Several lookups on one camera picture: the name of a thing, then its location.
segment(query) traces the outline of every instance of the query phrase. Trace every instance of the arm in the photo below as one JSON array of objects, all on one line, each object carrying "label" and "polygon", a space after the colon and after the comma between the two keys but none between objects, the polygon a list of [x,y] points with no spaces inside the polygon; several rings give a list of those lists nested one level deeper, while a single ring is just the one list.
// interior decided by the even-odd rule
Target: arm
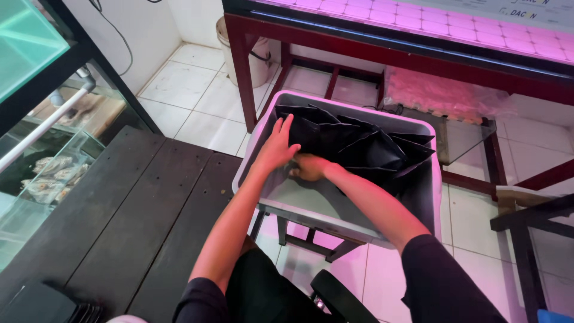
[{"label": "arm", "polygon": [[293,115],[289,115],[285,123],[282,118],[275,123],[271,136],[261,148],[237,194],[211,229],[189,280],[207,278],[225,294],[267,176],[275,168],[285,165],[301,148],[298,144],[289,147],[292,121]]},{"label": "arm", "polygon": [[397,199],[382,188],[347,172],[338,164],[310,154],[295,156],[299,169],[291,175],[305,180],[327,178],[343,191],[347,197],[373,222],[387,239],[402,254],[410,239],[429,230],[409,212]]}]

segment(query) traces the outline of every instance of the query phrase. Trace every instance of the blue object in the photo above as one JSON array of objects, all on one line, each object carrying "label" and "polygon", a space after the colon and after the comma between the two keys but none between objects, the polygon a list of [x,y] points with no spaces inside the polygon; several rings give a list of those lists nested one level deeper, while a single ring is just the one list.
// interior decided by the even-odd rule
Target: blue object
[{"label": "blue object", "polygon": [[538,310],[538,323],[574,323],[574,318],[547,310]]}]

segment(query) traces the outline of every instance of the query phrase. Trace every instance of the person's right hand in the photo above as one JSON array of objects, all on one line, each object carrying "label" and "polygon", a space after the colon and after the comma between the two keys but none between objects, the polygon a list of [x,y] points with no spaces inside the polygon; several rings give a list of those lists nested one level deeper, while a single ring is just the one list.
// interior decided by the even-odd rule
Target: person's right hand
[{"label": "person's right hand", "polygon": [[289,175],[314,182],[325,178],[325,170],[332,164],[325,158],[310,153],[297,153],[294,156],[299,168],[289,171]]}]

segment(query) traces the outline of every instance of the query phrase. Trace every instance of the white pvc pipe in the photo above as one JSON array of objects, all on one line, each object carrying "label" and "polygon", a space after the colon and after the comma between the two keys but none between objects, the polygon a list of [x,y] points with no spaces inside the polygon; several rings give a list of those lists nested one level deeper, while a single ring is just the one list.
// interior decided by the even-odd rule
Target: white pvc pipe
[{"label": "white pvc pipe", "polygon": [[42,122],[34,131],[30,132],[16,147],[12,148],[2,159],[0,159],[0,172],[3,172],[13,161],[16,160],[28,147],[38,140],[48,129],[50,129],[68,110],[83,98],[89,91],[80,89],[69,100],[59,107],[51,116]]}]

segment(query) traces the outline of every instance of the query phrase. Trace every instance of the black sleeve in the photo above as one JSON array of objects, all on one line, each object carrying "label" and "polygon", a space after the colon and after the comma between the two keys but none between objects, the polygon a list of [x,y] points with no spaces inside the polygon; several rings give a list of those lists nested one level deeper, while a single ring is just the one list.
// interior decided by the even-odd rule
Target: black sleeve
[{"label": "black sleeve", "polygon": [[412,238],[402,252],[413,323],[506,322],[462,267],[433,236]]},{"label": "black sleeve", "polygon": [[207,278],[188,284],[173,315],[173,323],[228,323],[227,300],[221,289]]}]

